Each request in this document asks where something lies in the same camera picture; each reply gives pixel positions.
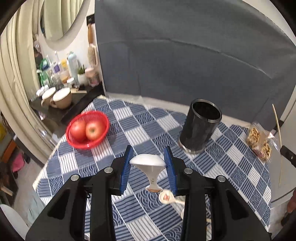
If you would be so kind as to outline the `person right hand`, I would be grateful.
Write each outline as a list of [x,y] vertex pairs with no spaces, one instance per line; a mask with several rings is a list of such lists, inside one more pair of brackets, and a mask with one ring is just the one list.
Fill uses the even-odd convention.
[[293,191],[292,197],[287,204],[287,213],[292,213],[296,209],[296,189]]

